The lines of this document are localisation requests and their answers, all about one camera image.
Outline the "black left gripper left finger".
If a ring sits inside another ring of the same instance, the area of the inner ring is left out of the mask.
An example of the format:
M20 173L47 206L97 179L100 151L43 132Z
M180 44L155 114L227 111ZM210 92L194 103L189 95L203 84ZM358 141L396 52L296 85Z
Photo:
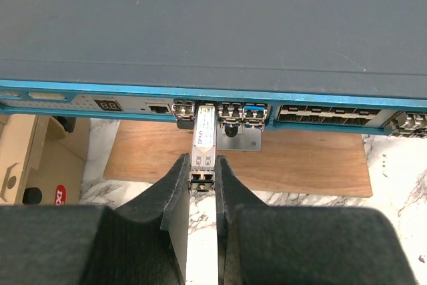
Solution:
M190 157L124 205L2 206L2 284L183 284Z

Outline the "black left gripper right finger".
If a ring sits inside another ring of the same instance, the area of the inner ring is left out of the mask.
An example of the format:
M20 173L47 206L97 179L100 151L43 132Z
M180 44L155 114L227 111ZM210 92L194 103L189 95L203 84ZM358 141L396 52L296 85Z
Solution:
M215 166L220 284L414 284L389 219L373 208L270 206Z

